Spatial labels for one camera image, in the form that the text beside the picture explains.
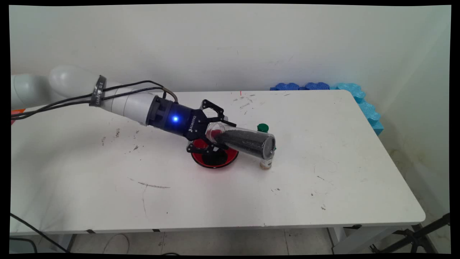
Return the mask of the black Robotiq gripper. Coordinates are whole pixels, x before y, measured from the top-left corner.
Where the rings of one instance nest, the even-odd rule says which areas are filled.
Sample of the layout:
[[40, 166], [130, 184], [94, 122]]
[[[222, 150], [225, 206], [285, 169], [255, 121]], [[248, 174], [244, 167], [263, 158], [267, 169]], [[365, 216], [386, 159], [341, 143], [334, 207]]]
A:
[[225, 144], [204, 139], [208, 123], [214, 122], [237, 126], [224, 115], [223, 108], [207, 99], [202, 101], [200, 109], [192, 109], [159, 96], [153, 98], [145, 121], [146, 125], [189, 140], [188, 153], [208, 156], [230, 149]]

